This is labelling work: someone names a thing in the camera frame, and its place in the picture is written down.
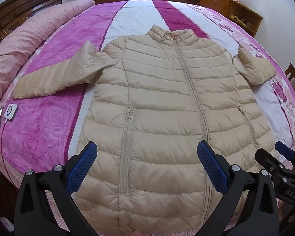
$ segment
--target white fabric stripe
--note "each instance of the white fabric stripe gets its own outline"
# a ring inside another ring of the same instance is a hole
[[[169,3],[197,24],[211,40],[227,48],[232,56],[237,54],[238,42],[218,25],[184,3]],[[252,86],[252,91],[260,109],[269,123],[275,140],[282,141],[287,146],[291,146],[292,136],[290,134],[289,124],[281,109],[279,100],[272,89],[271,83],[268,81],[260,86]],[[279,160],[283,162],[285,158],[281,155]]]
[[[153,25],[169,30],[152,0],[127,1],[111,23],[102,47],[124,35],[146,34]]]
[[[180,2],[169,2],[172,6],[177,8],[186,17],[191,19],[197,24],[212,41],[217,42],[231,53],[232,56],[237,54],[238,42],[236,42],[228,33],[221,29],[218,25],[214,24],[210,19],[201,13],[190,8],[188,5]]]
[[[114,20],[109,26],[101,49],[103,50],[107,43],[118,37],[124,35],[146,34],[154,24],[160,26],[163,29],[169,30],[168,26],[165,24],[165,21],[162,19],[158,10],[155,8],[152,0],[128,1],[118,11]],[[90,108],[94,90],[94,86],[89,84],[84,95],[76,126],[72,134],[72,139],[68,150],[68,159],[76,154],[83,122],[87,111]]]

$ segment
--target jacket sleeve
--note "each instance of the jacket sleeve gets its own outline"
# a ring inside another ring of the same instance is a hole
[[[22,76],[12,97],[22,99],[47,96],[76,84],[95,84],[103,68],[117,63],[117,55],[96,52],[95,46],[86,41],[72,58]]]
[[[251,56],[241,45],[238,54],[232,57],[236,70],[247,80],[249,85],[263,84],[277,74],[276,69],[266,58]]]

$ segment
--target wooden headboard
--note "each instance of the wooden headboard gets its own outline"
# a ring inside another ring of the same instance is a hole
[[[6,0],[0,4],[0,42],[36,13],[62,0]]]

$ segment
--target silver screw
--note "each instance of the silver screw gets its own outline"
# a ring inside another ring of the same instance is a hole
[[[54,168],[55,171],[60,171],[62,170],[62,165],[57,165],[55,168]]]
[[[231,168],[232,168],[232,170],[234,170],[236,172],[240,171],[240,167],[237,165],[233,165]]]
[[[29,170],[27,170],[26,171],[26,174],[29,176],[29,175],[31,175],[33,173],[33,170],[32,169],[29,169]]]
[[[269,173],[266,170],[261,170],[261,174],[264,175],[264,176],[267,176]]]

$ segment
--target blue gripper pad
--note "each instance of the blue gripper pad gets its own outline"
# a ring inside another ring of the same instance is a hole
[[[70,158],[76,161],[73,168],[67,175],[66,191],[68,194],[77,192],[86,177],[90,167],[93,165],[97,157],[97,146],[93,142],[89,142],[82,152]]]
[[[295,151],[288,148],[285,144],[283,144],[281,141],[278,141],[275,143],[274,148],[282,154],[287,160],[293,161],[295,160]]]
[[[197,154],[215,190],[222,194],[227,193],[228,176],[216,160],[212,148],[205,141],[201,141],[197,147]]]

